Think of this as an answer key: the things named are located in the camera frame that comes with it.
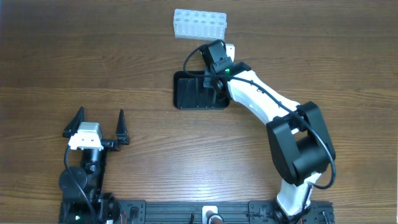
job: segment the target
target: wood grain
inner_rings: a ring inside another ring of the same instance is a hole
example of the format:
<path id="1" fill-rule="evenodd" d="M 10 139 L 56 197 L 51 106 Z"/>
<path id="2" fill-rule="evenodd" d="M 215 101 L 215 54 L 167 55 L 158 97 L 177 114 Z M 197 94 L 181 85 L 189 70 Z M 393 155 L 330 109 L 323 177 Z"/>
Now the wood grain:
<path id="1" fill-rule="evenodd" d="M 174 38 L 176 8 L 227 13 L 236 60 L 320 106 L 338 173 L 313 199 L 333 202 L 338 223 L 396 221 L 398 2 L 13 0 L 1 11 L 0 222 L 57 222 L 61 133 L 80 106 L 107 138 L 124 109 L 131 145 L 109 155 L 104 184 L 117 198 L 276 196 L 266 130 L 249 110 L 173 107 L 172 76 L 204 43 Z"/>

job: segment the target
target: white connector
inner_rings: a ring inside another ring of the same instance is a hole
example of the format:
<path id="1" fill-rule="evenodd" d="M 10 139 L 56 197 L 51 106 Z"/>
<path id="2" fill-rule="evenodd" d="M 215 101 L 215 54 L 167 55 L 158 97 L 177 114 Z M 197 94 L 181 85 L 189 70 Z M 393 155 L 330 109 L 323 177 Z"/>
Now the white connector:
<path id="1" fill-rule="evenodd" d="M 175 38 L 224 40 L 226 14 L 185 9 L 174 11 Z"/>

